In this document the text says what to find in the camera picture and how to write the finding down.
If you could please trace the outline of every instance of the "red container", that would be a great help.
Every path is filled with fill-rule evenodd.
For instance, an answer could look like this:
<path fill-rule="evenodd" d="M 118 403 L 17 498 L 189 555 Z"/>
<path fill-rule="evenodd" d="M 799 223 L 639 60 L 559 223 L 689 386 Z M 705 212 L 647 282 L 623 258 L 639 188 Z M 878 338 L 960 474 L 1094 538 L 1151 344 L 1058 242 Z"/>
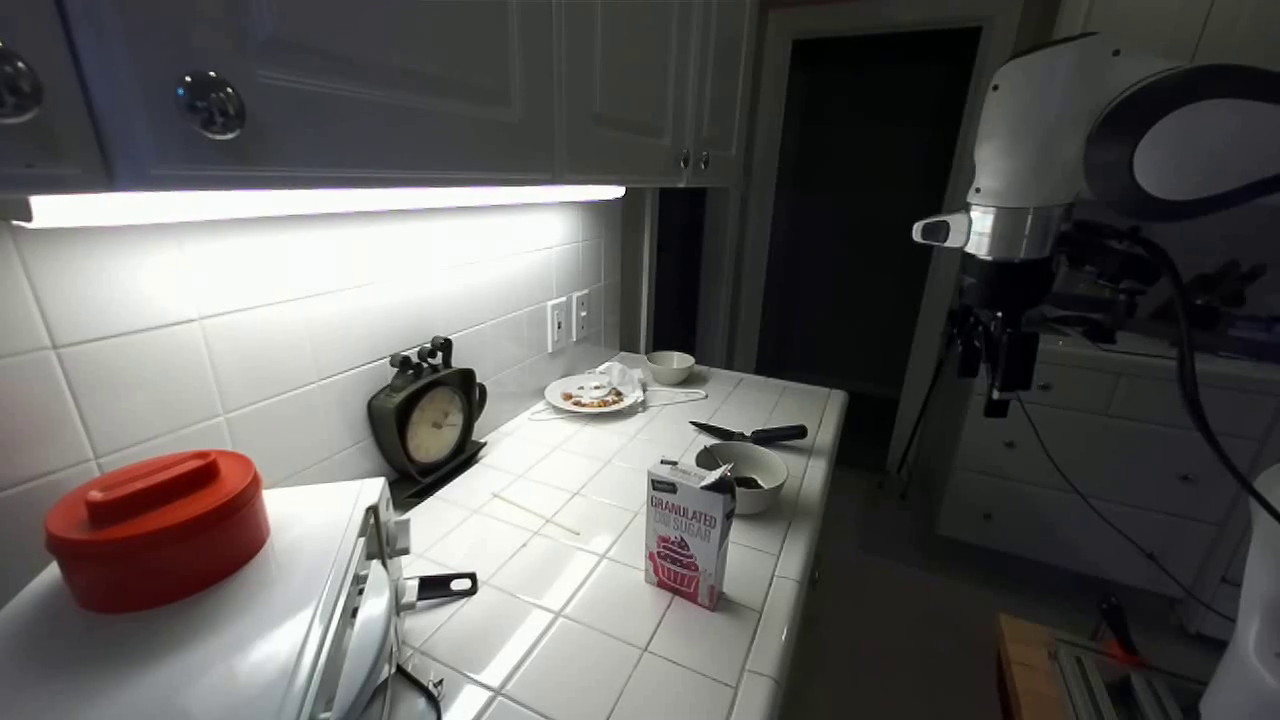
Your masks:
<path fill-rule="evenodd" d="M 90 613 L 144 613 L 206 591 L 268 545 L 263 482 L 241 453 L 155 456 L 61 494 L 45 545 Z"/>

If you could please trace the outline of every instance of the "door frame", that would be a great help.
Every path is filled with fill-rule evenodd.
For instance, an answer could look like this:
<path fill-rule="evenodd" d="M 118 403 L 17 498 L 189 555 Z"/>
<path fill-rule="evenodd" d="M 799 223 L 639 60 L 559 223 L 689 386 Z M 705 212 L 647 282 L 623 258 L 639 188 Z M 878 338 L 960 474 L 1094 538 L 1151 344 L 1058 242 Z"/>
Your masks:
<path fill-rule="evenodd" d="M 776 212 L 776 171 L 783 142 L 783 107 L 793 80 L 793 45 L 827 41 L 827 35 L 893 35 L 893 32 L 932 32 L 932 26 L 979 26 L 979 47 L 974 60 L 966 120 L 958 136 L 958 154 L 948 171 L 946 207 L 966 207 L 966 192 L 974 180 L 974 133 L 985 99 L 988 74 L 1018 56 L 1030 23 L 1030 9 L 1035 0 L 868 0 L 868 4 L 799 4 L 772 9 L 765 18 L 759 45 L 759 88 L 756 88 L 756 129 L 748 142 L 748 182 L 746 182 L 746 242 L 740 242 L 740 282 L 737 282 L 737 314 L 733 314 L 733 361 L 737 369 L 756 369 L 759 350 L 759 314 L 769 287 L 769 234 Z M 915 307 L 914 354 L 904 370 L 902 410 L 893 423 L 887 466 L 902 456 L 914 416 L 925 403 L 925 385 L 940 354 L 940 335 L 948 320 L 948 304 L 960 275 L 960 251 L 932 251 L 925 295 Z"/>

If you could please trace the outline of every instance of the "doorway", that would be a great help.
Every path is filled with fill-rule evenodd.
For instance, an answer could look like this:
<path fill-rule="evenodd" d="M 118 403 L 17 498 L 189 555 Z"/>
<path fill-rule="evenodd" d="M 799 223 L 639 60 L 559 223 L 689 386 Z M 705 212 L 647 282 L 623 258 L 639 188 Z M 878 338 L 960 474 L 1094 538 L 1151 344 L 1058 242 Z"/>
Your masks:
<path fill-rule="evenodd" d="M 979 26 L 793 45 L 759 370 L 851 396 L 851 456 L 887 453 Z"/>

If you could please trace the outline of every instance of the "knife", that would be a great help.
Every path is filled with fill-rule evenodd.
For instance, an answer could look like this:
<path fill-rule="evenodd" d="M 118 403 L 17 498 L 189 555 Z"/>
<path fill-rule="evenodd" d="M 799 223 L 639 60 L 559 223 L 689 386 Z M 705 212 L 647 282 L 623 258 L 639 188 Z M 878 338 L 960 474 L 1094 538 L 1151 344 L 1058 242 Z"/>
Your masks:
<path fill-rule="evenodd" d="M 705 418 L 689 418 L 689 423 L 716 435 L 716 439 L 748 439 L 748 443 L 783 443 L 783 439 L 810 435 L 804 423 L 776 423 L 776 428 L 752 428 L 752 430 L 737 430 L 737 428 L 721 428 L 721 423 L 705 423 Z"/>

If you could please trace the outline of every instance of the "under-cabinet light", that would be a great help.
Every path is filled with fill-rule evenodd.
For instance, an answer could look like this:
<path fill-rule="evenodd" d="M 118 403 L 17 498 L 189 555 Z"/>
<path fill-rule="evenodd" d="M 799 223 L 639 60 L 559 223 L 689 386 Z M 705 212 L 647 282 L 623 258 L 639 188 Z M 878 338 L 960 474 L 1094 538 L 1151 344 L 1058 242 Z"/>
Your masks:
<path fill-rule="evenodd" d="M 620 198 L 620 182 L 516 182 L 516 188 L 283 188 L 283 192 L 90 192 L 33 196 L 21 228 L 122 228 L 201 223 L 258 215 L 344 215 L 498 204 L 589 204 Z"/>

